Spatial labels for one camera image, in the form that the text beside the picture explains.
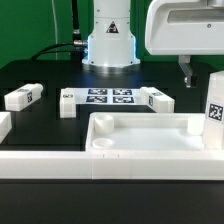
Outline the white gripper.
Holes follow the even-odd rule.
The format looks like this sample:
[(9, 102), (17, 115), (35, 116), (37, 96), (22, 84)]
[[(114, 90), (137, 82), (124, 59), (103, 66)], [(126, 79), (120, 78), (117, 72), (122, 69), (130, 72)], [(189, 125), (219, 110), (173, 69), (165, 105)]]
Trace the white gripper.
[(189, 55), (224, 55), (224, 0), (153, 0), (145, 48), (151, 55), (180, 55), (186, 87), (195, 87)]

